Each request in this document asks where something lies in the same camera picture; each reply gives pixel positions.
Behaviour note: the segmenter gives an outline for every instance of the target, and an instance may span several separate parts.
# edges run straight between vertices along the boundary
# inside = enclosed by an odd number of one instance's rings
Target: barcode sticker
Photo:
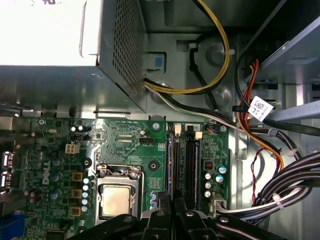
[[[274,109],[274,106],[262,100],[260,97],[255,96],[250,104],[248,113],[262,122],[272,109]]]

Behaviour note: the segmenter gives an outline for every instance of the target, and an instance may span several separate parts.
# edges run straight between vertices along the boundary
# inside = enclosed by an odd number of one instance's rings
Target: power supply vent grille
[[[112,64],[139,94],[142,82],[144,25],[137,0],[117,0]]]

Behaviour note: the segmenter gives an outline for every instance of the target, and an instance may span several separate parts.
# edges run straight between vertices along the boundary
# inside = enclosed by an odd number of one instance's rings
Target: cpu socket
[[[98,177],[94,224],[98,225],[120,214],[139,217],[144,191],[144,173],[141,168],[99,164],[96,166],[96,173]]]

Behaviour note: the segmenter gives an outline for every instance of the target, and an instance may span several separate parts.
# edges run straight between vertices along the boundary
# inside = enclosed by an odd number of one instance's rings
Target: green circuit board
[[[21,133],[19,138],[25,138],[26,143],[15,146],[19,167],[13,172],[19,181],[10,191],[43,191],[37,202],[28,197],[24,210],[27,240],[46,239],[48,231],[65,232],[65,238],[69,238],[94,226],[96,188],[87,191],[85,212],[81,193],[83,179],[94,175],[96,164],[142,167],[142,211],[151,209],[151,192],[165,189],[165,122],[17,118],[13,125],[17,136]],[[78,126],[89,131],[71,131]],[[66,144],[80,144],[79,153],[66,153]],[[90,168],[85,165],[88,160],[92,162]],[[56,176],[60,176],[58,180],[53,179]]]
[[[226,201],[229,199],[228,129],[211,123],[171,122],[168,137],[172,190],[183,193],[188,209],[212,214],[212,195],[219,194]]]

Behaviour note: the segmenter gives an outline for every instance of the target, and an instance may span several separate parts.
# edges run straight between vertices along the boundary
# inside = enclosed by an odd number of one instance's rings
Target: electrolytic capacitor
[[[211,188],[211,182],[207,181],[205,184],[204,184],[204,187],[206,189],[210,189]]]
[[[86,198],[83,198],[81,200],[82,205],[87,205],[88,204],[88,200]]]
[[[214,176],[214,179],[215,179],[215,181],[216,181],[217,183],[219,183],[219,184],[224,181],[224,177],[223,177],[221,174],[216,174],[216,175]]]
[[[38,202],[40,202],[40,201],[42,201],[42,196],[40,195],[40,196],[37,196],[37,197],[35,197],[35,198],[31,198],[30,199],[30,203],[31,204],[36,204],[36,203],[38,203]]]
[[[156,203],[155,201],[153,201],[153,202],[151,203],[151,207],[157,208],[157,207],[158,207],[158,203]]]
[[[33,192],[33,191],[35,191],[35,190],[37,190],[37,188],[33,186],[33,187],[25,190],[25,191],[23,192],[23,194],[24,194],[25,196],[28,196],[31,192]]]
[[[87,176],[86,178],[83,179],[84,184],[88,184],[89,182],[95,180],[95,176]]]
[[[223,165],[218,166],[218,172],[221,174],[225,174],[227,172],[227,168]]]
[[[211,192],[210,192],[210,191],[205,191],[205,192],[204,192],[204,196],[205,196],[206,198],[210,198],[210,197],[211,197]]]
[[[79,132],[89,132],[90,127],[80,125],[80,126],[78,126],[78,130],[79,130]]]
[[[88,188],[90,189],[90,188],[92,188],[95,184],[94,184],[94,182],[91,181],[91,182],[89,182],[87,185],[88,185]]]
[[[62,194],[61,190],[57,189],[57,190],[50,193],[50,198],[52,200],[56,200],[57,198],[59,198],[61,196],[61,194]]]
[[[40,131],[33,131],[31,134],[30,134],[31,137],[33,138],[42,138],[44,136],[43,132],[40,132]]]
[[[88,191],[89,186],[88,186],[88,185],[83,185],[83,186],[82,186],[82,189],[83,189],[83,191]]]
[[[84,212],[84,213],[85,213],[86,211],[88,211],[87,206],[82,206],[82,207],[81,207],[81,211]]]
[[[151,194],[151,200],[152,200],[152,201],[155,201],[156,199],[157,199],[157,195],[154,194],[154,193],[152,193],[152,194]]]
[[[52,181],[58,182],[63,178],[63,174],[61,172],[55,173],[52,175]]]
[[[84,191],[84,192],[82,193],[82,197],[83,197],[83,198],[87,198],[88,196],[89,196],[88,192]]]
[[[141,136],[146,135],[146,131],[145,131],[145,130],[140,130],[140,135],[141,135]]]
[[[206,180],[210,180],[211,179],[211,174],[209,172],[207,172],[205,175],[204,175],[204,178]]]
[[[52,165],[55,167],[62,166],[64,164],[64,159],[62,157],[58,157],[52,160]]]
[[[39,189],[37,189],[37,190],[35,190],[35,191],[32,191],[32,192],[30,193],[30,197],[35,198],[35,197],[37,197],[38,195],[42,194],[43,192],[44,192],[44,191],[42,190],[42,188],[39,188]]]

